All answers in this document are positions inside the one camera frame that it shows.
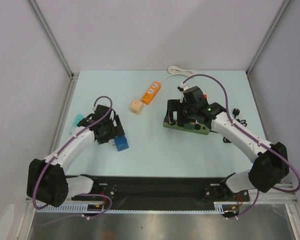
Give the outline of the blue cube plug adapter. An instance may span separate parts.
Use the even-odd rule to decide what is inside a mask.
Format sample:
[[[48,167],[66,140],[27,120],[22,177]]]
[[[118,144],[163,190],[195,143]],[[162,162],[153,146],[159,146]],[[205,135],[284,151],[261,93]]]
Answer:
[[[124,135],[116,137],[114,139],[114,144],[118,152],[129,148],[127,138]]]

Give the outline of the olive green power strip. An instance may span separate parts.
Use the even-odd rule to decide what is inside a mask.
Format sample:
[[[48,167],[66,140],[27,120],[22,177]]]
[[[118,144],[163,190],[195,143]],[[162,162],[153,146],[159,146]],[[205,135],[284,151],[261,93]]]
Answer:
[[[188,129],[183,128],[184,123],[193,122],[193,121],[196,122],[194,130],[188,130]],[[164,120],[163,127],[168,128],[168,129],[170,128],[170,129],[174,129],[174,130],[178,130],[178,131],[183,131],[183,132],[190,132],[190,133],[194,133],[194,134],[200,134],[200,135],[202,134],[202,135],[206,135],[206,136],[210,132],[209,128],[207,128],[204,124],[198,123],[195,119],[190,119],[189,121],[172,120],[171,122],[169,122],[168,120]]]

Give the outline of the beige cube plug adapter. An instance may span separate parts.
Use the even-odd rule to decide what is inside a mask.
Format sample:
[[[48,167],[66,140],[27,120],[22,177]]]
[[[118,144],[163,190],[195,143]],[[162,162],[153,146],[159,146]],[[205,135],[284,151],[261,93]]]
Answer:
[[[130,105],[130,110],[132,113],[140,115],[143,110],[144,104],[141,100],[134,100]]]

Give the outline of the teal triangular power strip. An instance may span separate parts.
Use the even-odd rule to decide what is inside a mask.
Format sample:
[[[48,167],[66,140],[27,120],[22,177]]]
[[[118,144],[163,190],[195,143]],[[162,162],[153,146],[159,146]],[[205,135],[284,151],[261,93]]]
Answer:
[[[75,129],[77,128],[78,123],[83,120],[84,116],[82,114],[77,114],[76,117],[74,118],[74,121],[72,123],[72,126],[70,128],[69,134],[73,134]]]

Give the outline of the dark green cube plug adapter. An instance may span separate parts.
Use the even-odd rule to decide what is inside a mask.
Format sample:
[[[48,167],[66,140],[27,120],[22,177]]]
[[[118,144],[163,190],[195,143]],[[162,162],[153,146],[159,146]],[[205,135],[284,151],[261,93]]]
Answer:
[[[195,125],[196,125],[195,121],[194,122],[190,121],[190,122],[184,123],[183,128],[187,129],[187,130],[194,130],[195,129]]]

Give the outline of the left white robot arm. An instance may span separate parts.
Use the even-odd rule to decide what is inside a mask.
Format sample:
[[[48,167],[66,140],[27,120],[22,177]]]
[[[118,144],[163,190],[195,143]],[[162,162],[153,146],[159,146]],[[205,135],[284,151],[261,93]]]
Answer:
[[[99,145],[115,141],[118,151],[128,148],[119,115],[105,105],[97,105],[94,112],[82,118],[68,141],[46,156],[34,159],[28,168],[28,197],[58,207],[77,195],[94,200],[100,195],[97,179],[87,174],[67,177],[66,172],[79,155],[92,143]]]

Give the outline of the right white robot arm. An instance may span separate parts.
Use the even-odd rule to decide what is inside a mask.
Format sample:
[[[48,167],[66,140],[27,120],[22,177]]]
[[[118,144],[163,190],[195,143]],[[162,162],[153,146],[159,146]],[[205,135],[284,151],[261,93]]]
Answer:
[[[201,129],[217,132],[234,144],[253,164],[250,170],[225,178],[225,185],[220,188],[223,199],[231,201],[238,192],[253,188],[268,192],[289,174],[288,164],[281,159],[287,157],[287,148],[282,143],[273,144],[250,132],[219,103],[209,103],[197,86],[186,88],[182,95],[181,99],[167,101],[164,127],[177,127],[194,133]]]

